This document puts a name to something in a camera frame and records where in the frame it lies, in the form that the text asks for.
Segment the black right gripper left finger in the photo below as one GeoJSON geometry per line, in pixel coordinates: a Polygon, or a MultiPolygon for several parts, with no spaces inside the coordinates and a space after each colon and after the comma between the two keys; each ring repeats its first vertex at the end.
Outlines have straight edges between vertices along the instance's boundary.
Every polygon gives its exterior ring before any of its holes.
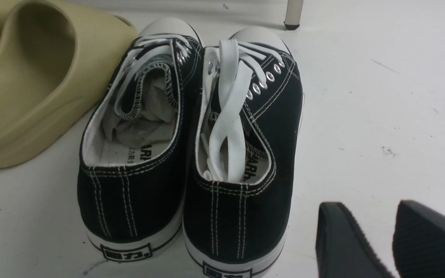
{"type": "Polygon", "coordinates": [[[393,277],[341,202],[319,205],[315,249],[320,278],[393,277]]]}

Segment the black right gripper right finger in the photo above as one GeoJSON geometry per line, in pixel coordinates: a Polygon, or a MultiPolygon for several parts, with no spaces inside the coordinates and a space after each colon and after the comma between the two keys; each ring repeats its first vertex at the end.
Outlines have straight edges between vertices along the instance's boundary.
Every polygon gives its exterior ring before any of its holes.
{"type": "Polygon", "coordinates": [[[445,216],[417,201],[402,200],[392,250],[401,278],[445,278],[445,216]]]}

